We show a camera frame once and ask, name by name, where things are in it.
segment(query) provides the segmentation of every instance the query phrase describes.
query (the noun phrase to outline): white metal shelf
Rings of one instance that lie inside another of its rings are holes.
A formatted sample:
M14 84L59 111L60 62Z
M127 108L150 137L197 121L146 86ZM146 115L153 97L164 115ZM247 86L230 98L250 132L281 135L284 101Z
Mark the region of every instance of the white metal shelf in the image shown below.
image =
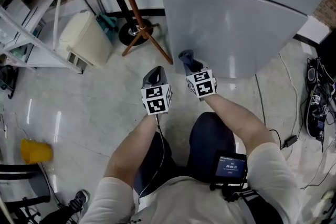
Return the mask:
M32 34L41 21L44 13L50 7L53 1L54 0L38 0L22 25L21 23L18 24L10 15L10 13L0 6L0 17L2 20L4 20L20 33L13 41L7 43L6 45L0 44L0 52L4 53L9 59L12 60L12 62L16 62L16 66L26 67L31 70L34 70L33 67L67 67L76 73L82 73L81 68L77 67L69 61L70 53L65 51L61 52L60 55L52 49L52 43L54 40L54 22L49 22L43 26L39 34L39 38ZM88 8L93 11L88 1L84 1ZM58 20L58 35L55 38L56 40L59 39L60 34L70 19L71 17L67 16ZM11 50L14 48L28 43L34 45L28 59L16 58L11 53Z
M23 22L23 27L28 32L32 33L35 30L44 13L48 10L53 1L54 0L37 0L26 20ZM12 50L27 43L29 43L28 39L19 33L15 39L5 45L4 49L7 51Z
M22 62L27 62L28 61L28 57L30 56L30 53L34 47L33 44L27 44L27 50L26 50L26 54L24 54L21 58L19 58L19 60L21 60ZM17 61L13 61L10 59L6 59L5 65L11 65L11 66L15 66L15 67L22 67L23 64L21 64L20 62Z

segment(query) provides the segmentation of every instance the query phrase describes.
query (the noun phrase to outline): white storage bin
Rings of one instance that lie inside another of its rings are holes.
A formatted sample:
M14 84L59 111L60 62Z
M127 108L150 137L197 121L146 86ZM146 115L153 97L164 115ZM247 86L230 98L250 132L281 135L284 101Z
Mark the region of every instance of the white storage bin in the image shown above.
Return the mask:
M112 53L112 44L94 14L86 10L67 24L59 37L59 49L71 51L89 65L102 67Z

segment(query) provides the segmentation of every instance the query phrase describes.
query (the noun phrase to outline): white t-shirt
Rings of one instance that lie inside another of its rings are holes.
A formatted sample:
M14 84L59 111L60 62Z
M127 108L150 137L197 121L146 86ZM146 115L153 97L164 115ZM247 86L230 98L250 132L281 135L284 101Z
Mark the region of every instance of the white t-shirt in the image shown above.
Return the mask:
M247 160L248 185L280 214L284 224L296 223L300 190L293 173L274 143L258 146ZM172 178L140 199L133 214L133 190L117 178L103 178L80 224L115 223L246 223L239 201L227 202L220 190L190 177Z

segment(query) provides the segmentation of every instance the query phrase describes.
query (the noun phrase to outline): round black base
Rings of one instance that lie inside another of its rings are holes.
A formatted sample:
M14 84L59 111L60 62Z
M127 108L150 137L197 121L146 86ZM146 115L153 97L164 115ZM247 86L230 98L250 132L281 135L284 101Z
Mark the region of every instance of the round black base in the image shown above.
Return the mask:
M142 19L143 20L143 23L147 26L147 27L150 27L152 25L152 23L146 19ZM136 19L133 20L135 25L139 26L138 25L138 22L136 21ZM132 36L129 34L129 29L130 29L130 25L129 23L125 23L120 31L119 31L119 39L121 41L121 43L123 43L124 45L128 46L132 41L133 39L136 37L136 36ZM150 29L149 30L149 34L152 34L153 33L153 29ZM140 44L143 44L144 42L146 42L148 39L144 39L142 36L136 41L136 43L134 44L134 46L137 46L137 45L140 45Z

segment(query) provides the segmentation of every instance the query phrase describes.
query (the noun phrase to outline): wooden stand leg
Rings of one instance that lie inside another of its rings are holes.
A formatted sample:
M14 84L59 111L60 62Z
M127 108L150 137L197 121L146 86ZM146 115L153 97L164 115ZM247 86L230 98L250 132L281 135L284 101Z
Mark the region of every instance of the wooden stand leg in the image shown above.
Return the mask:
M173 64L173 60L165 53L165 51L160 47L160 45L156 42L156 40L146 32L148 39L154 44L154 46L159 50L159 52L163 55L163 57L167 60L171 65Z
M126 50L122 53L123 56L127 54L127 52L134 46L134 44L138 41L138 39L142 36L142 31L140 31L136 37L133 39L133 41L127 46Z

